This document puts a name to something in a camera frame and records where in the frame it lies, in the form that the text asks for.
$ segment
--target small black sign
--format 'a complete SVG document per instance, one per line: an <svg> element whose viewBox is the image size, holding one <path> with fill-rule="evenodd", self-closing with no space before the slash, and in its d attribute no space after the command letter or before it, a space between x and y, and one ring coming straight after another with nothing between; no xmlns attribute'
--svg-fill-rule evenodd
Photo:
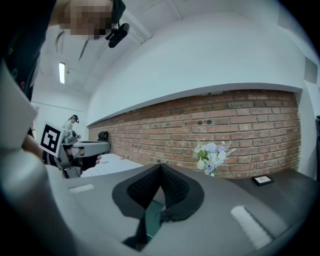
<svg viewBox="0 0 320 256"><path fill-rule="evenodd" d="M272 178L270 178L267 175L258 176L258 177L252 177L252 180L257 184L258 186L266 185L269 183L274 182Z"/></svg>

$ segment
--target artificial flower bouquet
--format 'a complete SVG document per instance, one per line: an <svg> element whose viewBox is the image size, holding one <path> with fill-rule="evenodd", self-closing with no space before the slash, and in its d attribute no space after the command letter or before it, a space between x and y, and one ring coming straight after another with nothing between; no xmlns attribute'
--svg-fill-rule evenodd
<svg viewBox="0 0 320 256"><path fill-rule="evenodd" d="M198 142L196 148L194 149L194 155L196 159L199 159L196 167L204 171L205 174L215 176L219 172L217 168L219 166L225 165L225 160L234 151L235 148L229 149L231 142L227 144L222 141L221 144L217 145L213 142L204 144L203 142Z"/></svg>

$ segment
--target person's arm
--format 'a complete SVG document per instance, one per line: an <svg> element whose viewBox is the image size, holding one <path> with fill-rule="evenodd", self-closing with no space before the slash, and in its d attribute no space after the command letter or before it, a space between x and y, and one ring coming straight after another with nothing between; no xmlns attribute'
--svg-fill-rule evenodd
<svg viewBox="0 0 320 256"><path fill-rule="evenodd" d="M29 134L26 135L23 141L22 149L35 154L42 161L43 150L39 147L37 141Z"/></svg>

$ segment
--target gray table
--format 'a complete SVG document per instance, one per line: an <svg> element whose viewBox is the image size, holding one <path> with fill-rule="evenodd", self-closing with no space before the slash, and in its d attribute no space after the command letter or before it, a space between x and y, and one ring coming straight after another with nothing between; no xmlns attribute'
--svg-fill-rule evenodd
<svg viewBox="0 0 320 256"><path fill-rule="evenodd" d="M320 183L285 169L269 174L273 183L257 186L251 178L228 179L275 211L290 227L305 218L320 192Z"/></svg>

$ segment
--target white desk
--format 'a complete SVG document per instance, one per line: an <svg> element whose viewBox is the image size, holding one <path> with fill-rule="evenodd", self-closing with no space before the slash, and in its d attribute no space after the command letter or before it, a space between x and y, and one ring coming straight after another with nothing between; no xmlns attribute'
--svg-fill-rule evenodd
<svg viewBox="0 0 320 256"><path fill-rule="evenodd" d="M84 171L81 177L119 173L143 166L116 154L103 154L101 157L100 164Z"/></svg>

